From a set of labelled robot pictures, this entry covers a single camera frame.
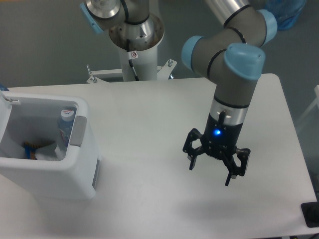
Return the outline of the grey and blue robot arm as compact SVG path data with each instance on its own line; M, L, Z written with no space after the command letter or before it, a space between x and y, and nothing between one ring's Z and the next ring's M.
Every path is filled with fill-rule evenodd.
M209 0L207 5L223 25L217 35L189 38L181 52L183 64L216 85L204 133L192 129L183 151L195 167L197 156L221 160L228 179L243 176L250 150L237 140L262 74L262 46L277 32L275 17L255 10L246 0ZM157 57L142 53L156 49L163 38L162 22L150 12L147 0L86 0L80 9L96 33L108 31L120 49L125 81L156 80Z

